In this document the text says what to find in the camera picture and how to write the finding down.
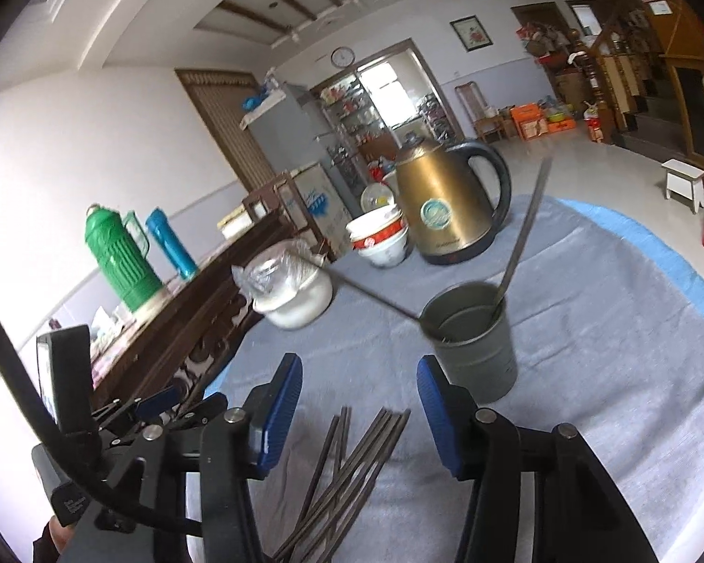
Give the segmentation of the person left hand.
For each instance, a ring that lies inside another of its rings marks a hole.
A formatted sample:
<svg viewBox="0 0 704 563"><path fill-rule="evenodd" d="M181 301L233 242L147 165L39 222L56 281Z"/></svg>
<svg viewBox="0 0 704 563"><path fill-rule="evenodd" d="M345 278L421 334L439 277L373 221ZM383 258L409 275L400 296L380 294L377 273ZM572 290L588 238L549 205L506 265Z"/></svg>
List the person left hand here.
<svg viewBox="0 0 704 563"><path fill-rule="evenodd" d="M53 516L44 526L41 537L32 543L32 561L57 563L73 534L75 534L75 526L63 526L58 518Z"/></svg>

